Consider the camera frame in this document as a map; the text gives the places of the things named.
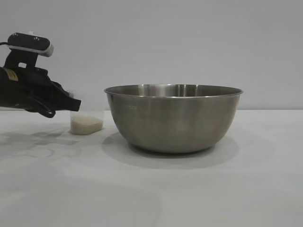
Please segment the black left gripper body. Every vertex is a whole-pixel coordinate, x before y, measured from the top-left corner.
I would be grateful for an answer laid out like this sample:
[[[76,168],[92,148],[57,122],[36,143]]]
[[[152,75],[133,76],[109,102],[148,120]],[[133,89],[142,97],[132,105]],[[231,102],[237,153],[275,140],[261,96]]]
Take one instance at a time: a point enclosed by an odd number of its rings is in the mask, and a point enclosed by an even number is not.
[[[54,117],[48,70],[36,66],[38,53],[12,50],[0,68],[0,106]]]

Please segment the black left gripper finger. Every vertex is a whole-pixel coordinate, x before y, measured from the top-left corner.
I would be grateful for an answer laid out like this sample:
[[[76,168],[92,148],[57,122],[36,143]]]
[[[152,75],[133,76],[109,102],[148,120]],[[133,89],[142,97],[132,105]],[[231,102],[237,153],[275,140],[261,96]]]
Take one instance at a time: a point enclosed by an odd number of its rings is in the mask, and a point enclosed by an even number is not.
[[[53,98],[53,107],[56,110],[68,110],[77,112],[80,109],[81,100],[70,97],[69,94],[60,93]]]
[[[55,98],[70,98],[70,93],[63,89],[61,84],[51,81],[51,92],[50,97]]]

